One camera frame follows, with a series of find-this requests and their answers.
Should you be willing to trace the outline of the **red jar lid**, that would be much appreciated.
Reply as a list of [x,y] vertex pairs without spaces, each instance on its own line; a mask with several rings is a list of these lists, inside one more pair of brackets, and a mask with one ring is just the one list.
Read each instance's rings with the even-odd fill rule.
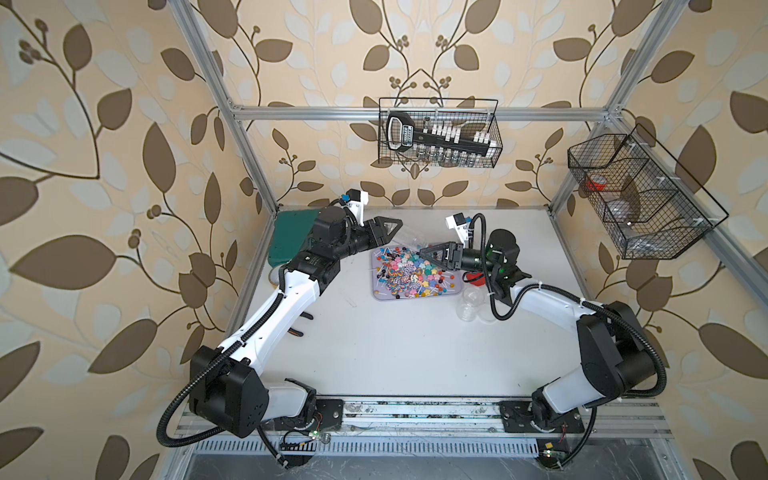
[[481,272],[464,272],[462,274],[462,281],[474,286],[484,286],[486,283],[485,275]]

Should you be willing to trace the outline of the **clear jar colourful candies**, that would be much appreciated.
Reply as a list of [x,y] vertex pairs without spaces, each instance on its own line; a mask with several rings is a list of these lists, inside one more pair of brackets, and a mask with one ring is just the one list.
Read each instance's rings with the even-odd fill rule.
[[463,288],[456,307],[456,315],[463,322],[473,322],[484,304],[486,295],[481,288],[468,285]]

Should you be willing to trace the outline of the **clear plastic jar lid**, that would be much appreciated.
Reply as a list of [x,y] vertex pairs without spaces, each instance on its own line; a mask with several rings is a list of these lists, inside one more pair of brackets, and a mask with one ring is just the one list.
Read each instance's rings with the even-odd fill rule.
[[484,324],[493,324],[498,319],[493,315],[492,309],[489,306],[483,306],[478,309],[478,320]]

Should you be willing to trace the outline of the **clear jar dark beads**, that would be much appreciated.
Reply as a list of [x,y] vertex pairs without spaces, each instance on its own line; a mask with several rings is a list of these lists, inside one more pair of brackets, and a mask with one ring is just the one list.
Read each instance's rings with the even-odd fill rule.
[[398,230],[392,242],[396,245],[403,246],[414,251],[418,251],[421,248],[426,247],[428,244],[428,241],[426,240],[423,232],[411,228],[407,225],[403,225]]

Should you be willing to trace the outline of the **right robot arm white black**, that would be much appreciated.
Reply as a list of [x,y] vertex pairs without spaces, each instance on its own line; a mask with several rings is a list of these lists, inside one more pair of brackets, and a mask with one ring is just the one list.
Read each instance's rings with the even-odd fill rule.
[[552,432],[582,407],[593,409],[622,397],[656,397],[665,390],[668,377],[661,354],[628,305],[594,303],[535,281],[518,266],[519,254],[516,237],[504,229],[482,236],[476,248],[445,242],[419,252],[444,269],[481,274],[490,302],[509,308],[505,313],[493,308],[496,320],[525,310],[574,334],[578,365],[532,393],[524,421]]

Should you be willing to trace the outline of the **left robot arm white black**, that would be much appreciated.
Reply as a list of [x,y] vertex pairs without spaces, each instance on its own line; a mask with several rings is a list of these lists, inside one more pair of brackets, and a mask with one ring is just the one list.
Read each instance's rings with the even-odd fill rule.
[[[161,415],[156,438],[178,448],[229,432],[245,438],[276,418],[313,418],[313,388],[294,380],[267,386],[261,379],[270,355],[341,270],[343,259],[389,244],[403,223],[363,217],[364,203],[335,201],[321,209],[298,253],[278,271],[278,285],[265,303],[217,348],[201,347],[190,364],[190,381]],[[173,438],[168,425],[187,403],[212,428]]]

